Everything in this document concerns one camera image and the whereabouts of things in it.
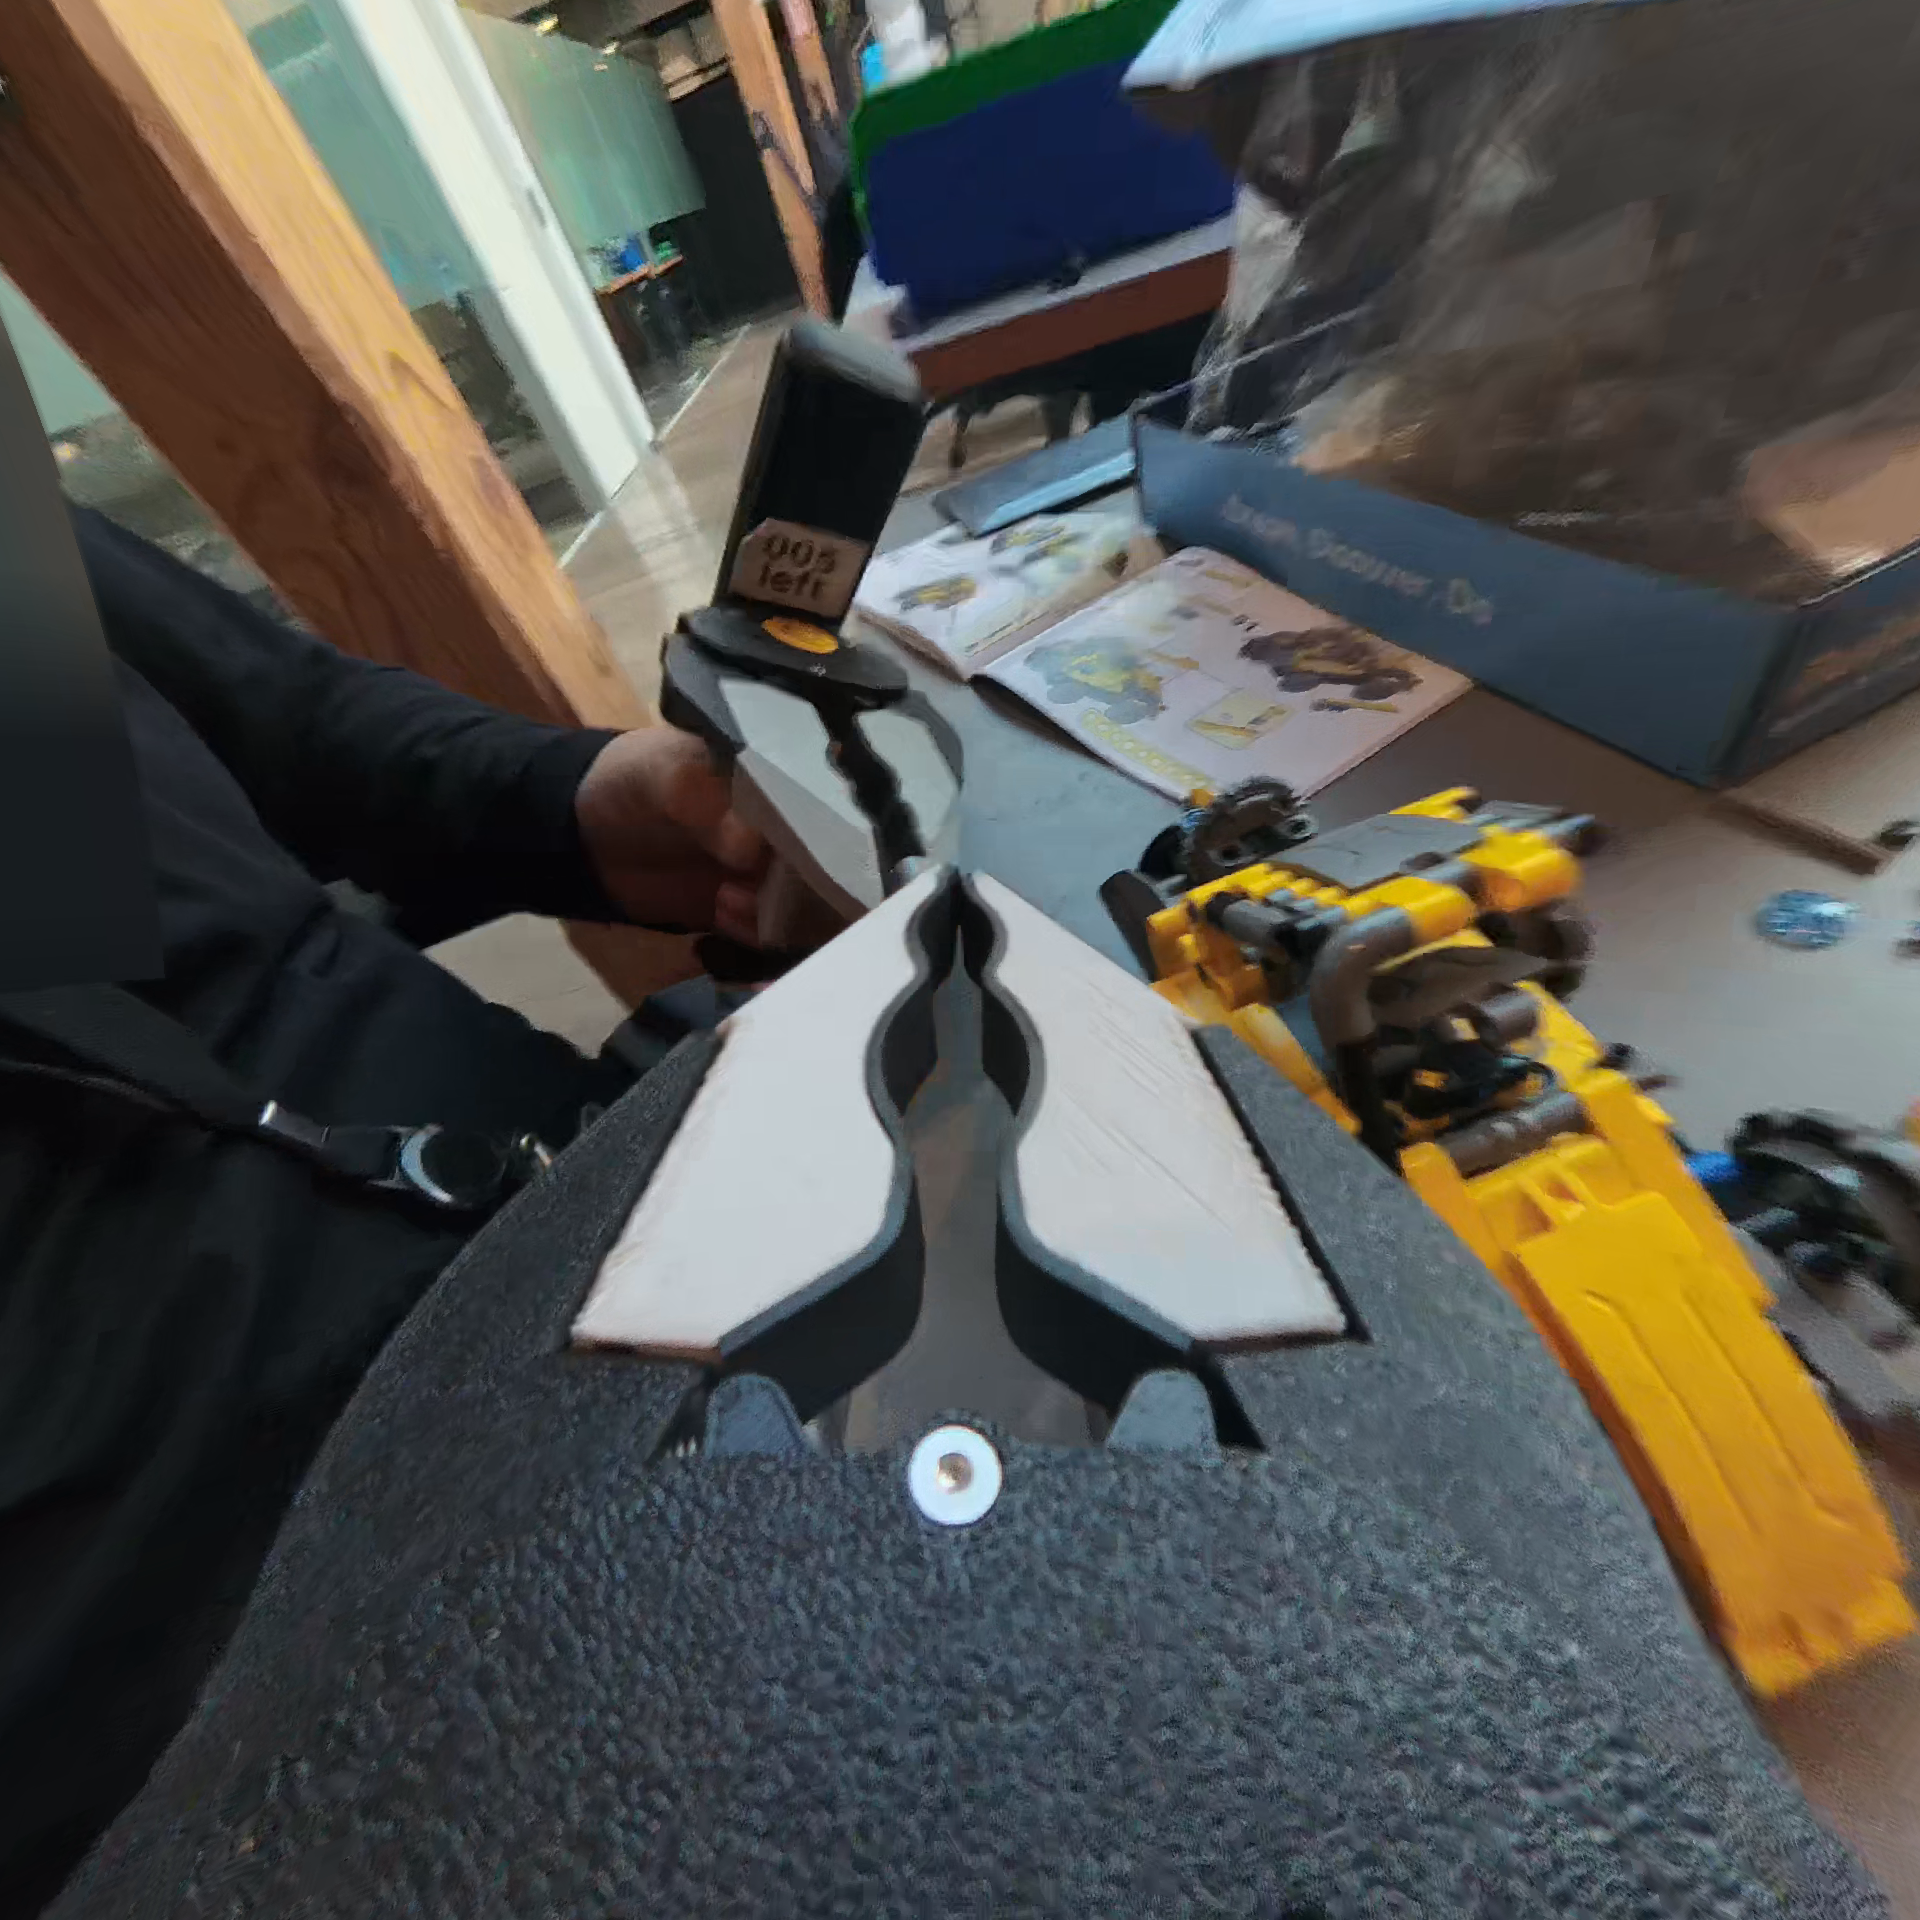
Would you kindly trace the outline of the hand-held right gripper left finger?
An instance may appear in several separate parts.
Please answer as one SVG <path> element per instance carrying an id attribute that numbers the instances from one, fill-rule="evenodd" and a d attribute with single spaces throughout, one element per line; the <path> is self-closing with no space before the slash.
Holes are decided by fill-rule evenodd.
<path id="1" fill-rule="evenodd" d="M 717 1028 L 574 1348 L 764 1376 L 803 1419 L 900 1352 L 924 1294 L 906 1110 L 957 906 L 957 870 L 928 868 Z"/>

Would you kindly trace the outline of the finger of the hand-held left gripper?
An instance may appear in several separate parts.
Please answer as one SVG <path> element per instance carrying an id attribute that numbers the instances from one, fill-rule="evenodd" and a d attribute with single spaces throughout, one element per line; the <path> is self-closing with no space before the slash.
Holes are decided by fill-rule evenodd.
<path id="1" fill-rule="evenodd" d="M 894 779 L 859 720 L 834 733 L 797 692 L 720 676 L 733 806 L 770 852 L 760 924 L 848 924 L 890 895 Z"/>
<path id="2" fill-rule="evenodd" d="M 888 876 L 952 863 L 962 835 L 960 735 L 924 696 L 902 696 L 861 712 L 861 741 L 888 774 L 888 798 L 873 813 Z"/>

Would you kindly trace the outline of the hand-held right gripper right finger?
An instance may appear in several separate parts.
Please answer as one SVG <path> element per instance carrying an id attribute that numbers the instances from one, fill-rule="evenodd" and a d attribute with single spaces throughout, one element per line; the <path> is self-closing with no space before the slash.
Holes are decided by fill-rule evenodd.
<path id="1" fill-rule="evenodd" d="M 997 1302 L 1022 1355 L 1099 1413 L 1152 1374 L 1225 1404 L 1219 1365 L 1354 1320 L 1202 1028 L 1006 882 L 960 878 L 1000 1150 Z"/>

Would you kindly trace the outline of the person's left forearm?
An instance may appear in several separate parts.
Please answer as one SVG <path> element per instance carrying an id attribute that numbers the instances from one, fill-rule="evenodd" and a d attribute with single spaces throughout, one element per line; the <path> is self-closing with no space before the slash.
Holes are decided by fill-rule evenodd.
<path id="1" fill-rule="evenodd" d="M 101 512 L 68 518 L 117 661 L 314 879 L 374 895 L 419 948 L 512 914 L 626 922 L 576 813 L 610 731 L 344 653 Z"/>

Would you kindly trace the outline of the grey desk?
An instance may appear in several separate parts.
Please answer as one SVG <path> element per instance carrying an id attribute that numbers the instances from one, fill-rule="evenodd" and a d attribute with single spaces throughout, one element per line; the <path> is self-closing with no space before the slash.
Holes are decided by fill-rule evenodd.
<path id="1" fill-rule="evenodd" d="M 1076 749 L 989 688 L 908 671 L 968 749 L 962 863 L 994 874 L 1106 956 L 1131 963 L 1097 885 L 1129 867 L 1170 806 Z M 1576 1010 L 1606 1040 L 1673 1077 L 1668 1110 L 1691 1146 L 1717 1146 L 1741 1115 L 1821 1110 L 1885 1125 L 1915 1102 L 1915 850 L 1876 878 L 1846 878 L 1710 811 L 1710 798 L 1484 690 L 1405 733 L 1315 804 L 1345 826 L 1450 784 L 1493 800 L 1584 810 L 1604 828 L 1589 867 L 1596 958 Z M 1785 890 L 1852 898 L 1853 938 L 1785 951 L 1754 930 Z M 952 1242 L 928 1255 L 916 1333 L 850 1404 L 848 1442 L 877 1448 L 972 1408 L 1035 1439 L 1085 1435 L 1076 1399 L 1029 1365 L 993 1306 L 993 1183 L 985 1162 L 1006 1109 L 976 1086 L 972 997 L 937 1002 L 944 1064 L 908 1115 L 924 1219 Z"/>

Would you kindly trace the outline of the person's left hand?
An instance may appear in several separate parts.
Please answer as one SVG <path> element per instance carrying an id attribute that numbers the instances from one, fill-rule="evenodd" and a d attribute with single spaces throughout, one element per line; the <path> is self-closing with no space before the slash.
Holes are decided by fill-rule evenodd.
<path id="1" fill-rule="evenodd" d="M 733 804 L 733 778 L 674 727 L 616 733 L 587 763 L 574 820 L 593 876 L 619 922 L 692 942 L 720 978 L 761 986 L 800 948 L 761 939 L 778 859 Z"/>

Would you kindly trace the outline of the dark flat board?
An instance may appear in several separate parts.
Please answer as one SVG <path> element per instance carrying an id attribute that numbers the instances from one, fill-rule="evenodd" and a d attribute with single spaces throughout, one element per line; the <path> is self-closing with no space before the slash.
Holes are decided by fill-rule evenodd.
<path id="1" fill-rule="evenodd" d="M 1026 453 L 968 482 L 940 490 L 934 515 L 968 538 L 994 538 L 1022 522 L 1074 510 L 1126 490 L 1137 477 L 1134 421 L 1118 416 Z"/>

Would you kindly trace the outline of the wooden table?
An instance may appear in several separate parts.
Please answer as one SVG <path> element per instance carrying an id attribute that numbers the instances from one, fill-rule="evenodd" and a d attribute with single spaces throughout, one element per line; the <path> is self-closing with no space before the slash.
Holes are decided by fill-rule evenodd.
<path id="1" fill-rule="evenodd" d="M 1165 235 L 1088 267 L 1073 286 L 997 294 L 900 331 L 894 348 L 924 394 L 947 400 L 1165 326 L 1205 320 L 1227 294 L 1233 218 Z"/>

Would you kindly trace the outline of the open instruction booklet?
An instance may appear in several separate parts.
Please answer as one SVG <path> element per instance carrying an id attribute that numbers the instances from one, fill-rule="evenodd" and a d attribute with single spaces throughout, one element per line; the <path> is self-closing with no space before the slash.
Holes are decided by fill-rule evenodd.
<path id="1" fill-rule="evenodd" d="M 1307 800 L 1470 688 L 1118 502 L 902 544 L 856 614 L 1170 800 L 1254 778 Z"/>

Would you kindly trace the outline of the black wristwatch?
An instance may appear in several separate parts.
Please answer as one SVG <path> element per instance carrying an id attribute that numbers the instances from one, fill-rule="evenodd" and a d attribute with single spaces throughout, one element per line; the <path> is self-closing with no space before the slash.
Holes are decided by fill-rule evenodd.
<path id="1" fill-rule="evenodd" d="M 254 1135 L 356 1188 L 450 1216 L 496 1211 L 558 1157 L 539 1135 L 488 1135 L 436 1123 L 322 1125 L 273 1100 L 254 1118 Z"/>

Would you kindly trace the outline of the blue and green table cover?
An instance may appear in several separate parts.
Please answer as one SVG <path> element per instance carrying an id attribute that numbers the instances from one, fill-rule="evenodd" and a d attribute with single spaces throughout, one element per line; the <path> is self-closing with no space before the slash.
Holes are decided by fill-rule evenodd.
<path id="1" fill-rule="evenodd" d="M 1227 218 L 1229 168 L 1122 78 L 1172 12 L 1060 15 L 866 93 L 856 213 L 877 280 L 921 322 Z"/>

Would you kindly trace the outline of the yellow toy construction vehicle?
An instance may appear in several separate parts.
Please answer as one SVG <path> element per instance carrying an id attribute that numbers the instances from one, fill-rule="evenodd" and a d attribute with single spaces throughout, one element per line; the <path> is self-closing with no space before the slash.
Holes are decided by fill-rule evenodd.
<path id="1" fill-rule="evenodd" d="M 1765 1110 L 1688 1147 L 1570 1012 L 1594 818 L 1456 786 L 1316 829 L 1274 778 L 1099 887 L 1148 982 L 1437 1214 L 1617 1444 L 1762 1696 L 1915 1632 L 1861 1448 L 1915 1475 L 1915 1120 Z"/>

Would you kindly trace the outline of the thick wooden pillar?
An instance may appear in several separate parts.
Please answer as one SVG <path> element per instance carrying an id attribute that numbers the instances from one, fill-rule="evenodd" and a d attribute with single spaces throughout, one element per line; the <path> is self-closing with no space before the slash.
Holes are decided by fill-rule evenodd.
<path id="1" fill-rule="evenodd" d="M 4 271 L 325 640 L 651 720 L 222 4 L 3 4 Z"/>

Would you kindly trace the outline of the blue cardboard box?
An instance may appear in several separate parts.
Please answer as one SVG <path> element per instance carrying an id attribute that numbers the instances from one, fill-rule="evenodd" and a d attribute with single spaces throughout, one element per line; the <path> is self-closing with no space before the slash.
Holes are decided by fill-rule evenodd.
<path id="1" fill-rule="evenodd" d="M 1124 87 L 1233 160 L 1238 240 L 1241 117 L 1262 62 L 1475 7 L 1569 4 L 1177 4 Z M 1187 421 L 1139 429 L 1146 502 L 1174 540 L 1694 784 L 1747 779 L 1915 688 L 1915 549 L 1765 602 L 1307 474 Z"/>

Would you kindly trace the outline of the brown cardboard piece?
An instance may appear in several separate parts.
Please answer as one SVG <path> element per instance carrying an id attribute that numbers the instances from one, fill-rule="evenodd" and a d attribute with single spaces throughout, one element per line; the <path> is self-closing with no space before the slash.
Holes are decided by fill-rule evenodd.
<path id="1" fill-rule="evenodd" d="M 1859 836 L 1736 788 L 1713 794 L 1710 811 L 1714 818 L 1754 832 L 1779 847 L 1859 878 L 1882 876 L 1904 850 L 1883 836 Z"/>

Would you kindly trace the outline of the clear plastic bag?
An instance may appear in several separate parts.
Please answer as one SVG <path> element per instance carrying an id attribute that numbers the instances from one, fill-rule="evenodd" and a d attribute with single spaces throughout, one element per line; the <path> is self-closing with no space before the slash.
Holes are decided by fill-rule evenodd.
<path id="1" fill-rule="evenodd" d="M 1189 429 L 1790 603 L 1915 549 L 1917 7 L 1569 4 L 1254 69 Z"/>

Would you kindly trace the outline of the slim wooden post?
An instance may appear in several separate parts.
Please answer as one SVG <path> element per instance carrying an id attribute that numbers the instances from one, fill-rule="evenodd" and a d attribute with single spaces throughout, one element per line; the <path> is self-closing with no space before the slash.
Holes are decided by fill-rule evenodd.
<path id="1" fill-rule="evenodd" d="M 789 74 L 774 19 L 764 2 L 710 2 L 753 143 L 769 183 L 784 252 L 806 314 L 832 320 L 827 199 L 816 181 L 803 88 Z"/>

